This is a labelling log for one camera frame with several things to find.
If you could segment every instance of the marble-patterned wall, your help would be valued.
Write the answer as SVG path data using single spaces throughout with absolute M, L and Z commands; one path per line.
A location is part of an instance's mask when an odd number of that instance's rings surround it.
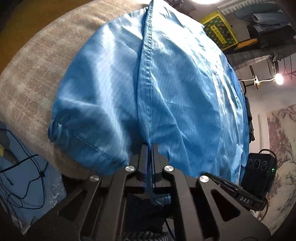
M 296 105 L 266 115 L 270 149 L 277 155 L 278 164 L 263 223 L 274 233 L 296 202 Z

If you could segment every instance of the silver screw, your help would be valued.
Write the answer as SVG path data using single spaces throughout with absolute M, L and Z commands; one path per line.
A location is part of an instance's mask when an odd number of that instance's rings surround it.
M 99 176 L 98 175 L 92 175 L 89 177 L 89 180 L 91 182 L 97 182 L 98 180 L 100 180 Z
M 201 177 L 200 177 L 200 181 L 201 181 L 202 183 L 207 183 L 207 182 L 209 181 L 209 178 L 208 178 L 207 176 L 201 176 Z
M 166 172 L 172 172 L 174 168 L 172 166 L 165 166 L 165 171 Z
M 134 166 L 127 166 L 126 167 L 126 171 L 127 172 L 133 172 L 135 170 L 135 167 Z

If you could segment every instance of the fuzzy beige tablecloth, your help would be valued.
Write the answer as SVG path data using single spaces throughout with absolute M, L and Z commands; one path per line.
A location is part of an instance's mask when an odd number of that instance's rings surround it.
M 59 82 L 77 51 L 101 25 L 149 2 L 96 0 L 74 9 L 37 33 L 0 76 L 0 120 L 68 177 L 85 179 L 90 172 L 47 137 Z

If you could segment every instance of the blue plastic sheet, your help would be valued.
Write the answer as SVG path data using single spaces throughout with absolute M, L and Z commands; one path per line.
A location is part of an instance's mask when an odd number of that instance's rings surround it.
M 161 0 L 99 28 L 61 80 L 48 137 L 100 175 L 158 144 L 172 166 L 234 183 L 249 148 L 238 79 L 203 26 Z

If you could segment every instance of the glowing light bulb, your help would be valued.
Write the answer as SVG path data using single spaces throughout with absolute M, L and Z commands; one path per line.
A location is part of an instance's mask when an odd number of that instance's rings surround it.
M 205 5 L 210 5 L 213 3 L 220 2 L 221 0 L 193 0 L 193 2 L 199 3 L 199 4 L 205 4 Z
M 284 83 L 284 78 L 281 74 L 276 74 L 275 80 L 278 85 L 282 85 Z

